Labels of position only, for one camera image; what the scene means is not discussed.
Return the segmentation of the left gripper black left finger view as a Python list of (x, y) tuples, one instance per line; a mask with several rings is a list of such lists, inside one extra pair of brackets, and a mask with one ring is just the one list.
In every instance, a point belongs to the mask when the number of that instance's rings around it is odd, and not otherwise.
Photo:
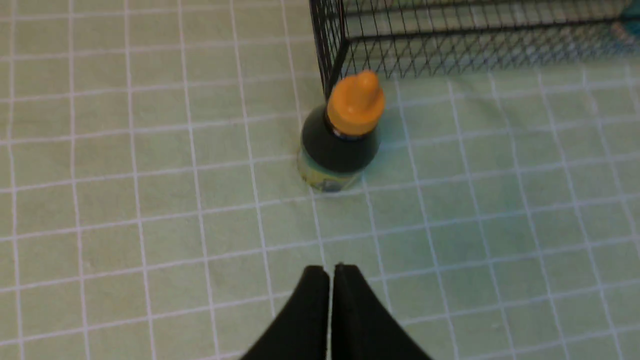
[(242, 359), (326, 359), (329, 294), (330, 277), (323, 267), (305, 267), (286, 304)]

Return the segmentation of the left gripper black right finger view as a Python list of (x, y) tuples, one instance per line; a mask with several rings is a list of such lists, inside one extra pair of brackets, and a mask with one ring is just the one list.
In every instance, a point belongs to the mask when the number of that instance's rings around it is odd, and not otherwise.
[(429, 360), (382, 305), (358, 266), (334, 267), (331, 315), (334, 360)]

